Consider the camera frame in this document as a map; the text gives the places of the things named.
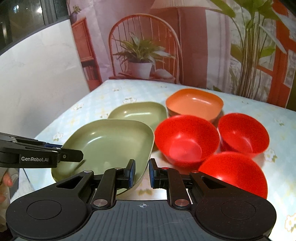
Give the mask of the left hand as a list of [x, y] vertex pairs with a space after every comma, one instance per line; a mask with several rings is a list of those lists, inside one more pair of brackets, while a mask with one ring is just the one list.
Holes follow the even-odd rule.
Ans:
[[6, 172], [1, 180], [0, 203], [5, 202], [10, 197], [10, 188], [13, 184], [10, 173]]

